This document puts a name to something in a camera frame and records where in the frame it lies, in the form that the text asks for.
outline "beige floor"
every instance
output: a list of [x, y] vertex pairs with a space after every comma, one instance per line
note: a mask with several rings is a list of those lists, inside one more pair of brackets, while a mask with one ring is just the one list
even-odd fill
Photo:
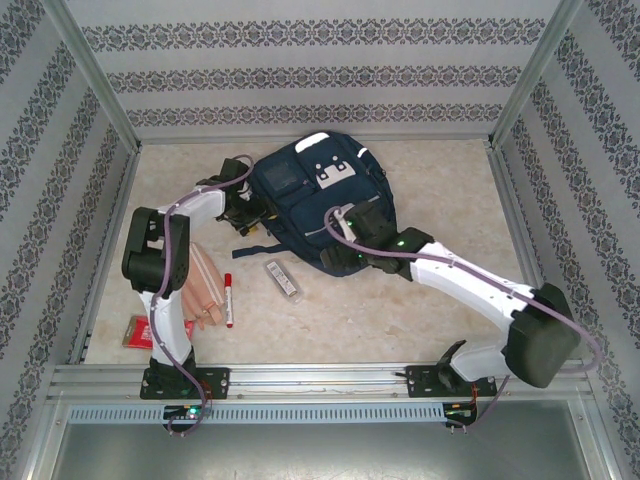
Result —
[[[149, 352], [121, 346], [142, 303], [120, 273], [131, 212], [164, 205], [218, 173], [225, 157], [258, 159], [279, 144], [147, 146], [142, 151], [116, 253], [101, 299], [87, 363], [147, 363]], [[482, 267], [520, 281], [511, 238], [482, 142], [370, 142], [387, 170], [400, 228], [415, 226]], [[196, 232], [221, 272], [234, 275], [233, 329], [196, 330], [201, 363], [401, 362], [438, 359], [456, 340], [495, 335], [484, 317], [431, 288], [366, 269], [336, 279], [291, 253], [232, 260], [231, 250], [273, 241], [261, 230], [241, 238], [225, 223]], [[263, 270], [280, 258], [305, 292], [291, 305]]]

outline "wire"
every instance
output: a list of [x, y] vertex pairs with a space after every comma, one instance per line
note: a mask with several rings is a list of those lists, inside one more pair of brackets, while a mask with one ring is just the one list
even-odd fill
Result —
[[[164, 293], [167, 291], [167, 287], [169, 286], [169, 279], [171, 278], [171, 248], [172, 248], [172, 246], [171, 246], [171, 230], [169, 228], [169, 221], [171, 219], [171, 215], [173, 215], [173, 212], [175, 212], [176, 209], [179, 206], [184, 205], [187, 202], [190, 202], [191, 200], [196, 198], [198, 195], [201, 195], [201, 194], [207, 193], [207, 192], [212, 192], [214, 190], [222, 190], [223, 188], [230, 187], [231, 185], [235, 185], [236, 183], [243, 182], [247, 177], [249, 177], [249, 175], [251, 175], [251, 172], [253, 172], [253, 166], [254, 166], [253, 158], [251, 158], [249, 155], [238, 155], [236, 157], [233, 157], [231, 160], [238, 160], [240, 158], [246, 158], [246, 159], [249, 160], [249, 163], [250, 163], [249, 170], [247, 170], [244, 174], [242, 174], [238, 178], [234, 178], [233, 180], [230, 180], [228, 182], [223, 182], [223, 183], [219, 183], [217, 185], [196, 189], [196, 190], [188, 193], [184, 197], [180, 198], [179, 200], [175, 201], [164, 214], [164, 222], [163, 222], [163, 226], [164, 226], [164, 248], [165, 248], [164, 275], [162, 277], [162, 285], [160, 285], [160, 289], [151, 297], [151, 306], [150, 306], [150, 309], [149, 309], [150, 310], [149, 311], [149, 326], [151, 327], [151, 333], [153, 334], [154, 340], [156, 341], [156, 343], [160, 347], [160, 350], [162, 350], [162, 352], [167, 356], [167, 358], [173, 364], [173, 366], [176, 367], [178, 369], [178, 371], [180, 373], [182, 373], [187, 378], [187, 380], [189, 380], [196, 387], [196, 389], [198, 390], [198, 394], [200, 396], [200, 400], [201, 400], [200, 414], [198, 415], [198, 418], [196, 419], [195, 423], [193, 425], [191, 425], [191, 427], [189, 427], [184, 432], [180, 432], [180, 436], [181, 437], [186, 437], [187, 435], [190, 435], [191, 433], [193, 433], [200, 426], [200, 423], [202, 423], [202, 420], [204, 419], [204, 415], [205, 415], [205, 410], [206, 410], [206, 407], [207, 407], [207, 396], [205, 395], [204, 390], [202, 388], [202, 385], [200, 385], [198, 380], [196, 380], [196, 378], [193, 375], [191, 375], [180, 364], [180, 362], [178, 362], [171, 355], [171, 352], [169, 352], [169, 350], [167, 349], [165, 343], [160, 338], [160, 335], [158, 334], [158, 329], [156, 328], [156, 320], [155, 320], [156, 305], [158, 303], [158, 299], [161, 298], [162, 295], [164, 295]], [[167, 430], [169, 431], [169, 435], [173, 435], [173, 434], [177, 433], [171, 428], [171, 425], [173, 424], [174, 418], [175, 417], [171, 417], [169, 419], [169, 423], [167, 424]]]
[[600, 363], [602, 363], [602, 360], [604, 358], [604, 355], [602, 353], [602, 348], [600, 347], [598, 342], [596, 342], [595, 338], [593, 338], [593, 336], [591, 336], [589, 332], [587, 332], [582, 326], [569, 320], [567, 317], [565, 317], [561, 313], [558, 313], [555, 310], [547, 307], [546, 305], [543, 305], [537, 300], [534, 300], [532, 298], [522, 295], [521, 293], [513, 291], [513, 289], [509, 288], [508, 286], [505, 286], [502, 283], [497, 282], [493, 278], [485, 275], [482, 272], [475, 270], [474, 268], [469, 267], [468, 265], [465, 265], [464, 263], [460, 263], [460, 262], [452, 263], [451, 259], [448, 257], [441, 257], [439, 255], [431, 255], [428, 253], [387, 252], [384, 250], [377, 250], [374, 248], [364, 247], [362, 245], [358, 245], [357, 243], [348, 241], [331, 226], [330, 216], [333, 212], [335, 212], [339, 208], [340, 207], [333, 207], [327, 210], [327, 212], [324, 214], [324, 225], [327, 228], [327, 231], [329, 232], [329, 234], [338, 242], [342, 243], [343, 245], [346, 245], [347, 247], [350, 247], [362, 253], [366, 253], [368, 255], [374, 255], [377, 257], [424, 259], [424, 260], [431, 260], [434, 262], [444, 263], [451, 268], [458, 268], [468, 273], [469, 275], [479, 280], [482, 280], [488, 285], [500, 290], [501, 292], [506, 293], [507, 295], [511, 295], [512, 297], [517, 298], [518, 300], [521, 300], [527, 303], [528, 305], [531, 305], [532, 307], [537, 308], [538, 310], [541, 310], [547, 315], [552, 316], [556, 320], [559, 320], [560, 322], [564, 323], [569, 328], [571, 328], [571, 330], [573, 330], [574, 332], [577, 332], [582, 337], [582, 339], [585, 342], [587, 342], [587, 344], [589, 344], [589, 346], [593, 350], [593, 359], [591, 360], [591, 362], [582, 367], [561, 369], [560, 370], [561, 373], [584, 373], [596, 368]]

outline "vent slot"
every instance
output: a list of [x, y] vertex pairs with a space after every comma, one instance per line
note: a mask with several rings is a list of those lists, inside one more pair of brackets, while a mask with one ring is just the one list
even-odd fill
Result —
[[[153, 424], [162, 421], [162, 405], [79, 405], [69, 417], [72, 424]], [[203, 423], [210, 424], [309, 424], [443, 422], [441, 403], [345, 405], [225, 405], [214, 404]], [[192, 422], [177, 417], [176, 423]]]

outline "enclosure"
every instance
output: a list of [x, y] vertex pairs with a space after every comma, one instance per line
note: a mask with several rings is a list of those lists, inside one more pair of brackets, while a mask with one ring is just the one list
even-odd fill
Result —
[[[637, 0], [0, 9], [0, 478], [640, 477]], [[273, 238], [210, 222], [193, 239], [233, 273], [236, 323], [192, 341], [199, 365], [230, 368], [228, 397], [169, 438], [167, 402], [139, 399], [149, 350], [122, 347], [144, 314], [120, 267], [133, 210], [329, 130], [386, 170], [399, 227], [560, 287], [598, 368], [512, 380], [450, 435], [442, 399], [410, 398], [395, 374], [494, 338], [491, 322], [416, 282], [333, 278], [282, 252], [305, 293], [292, 305], [265, 255], [231, 258]]]

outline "red marker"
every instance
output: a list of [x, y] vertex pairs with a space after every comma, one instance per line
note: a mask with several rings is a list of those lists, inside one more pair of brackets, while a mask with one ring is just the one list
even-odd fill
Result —
[[224, 274], [224, 302], [227, 306], [227, 328], [233, 327], [233, 305], [231, 304], [231, 274]]

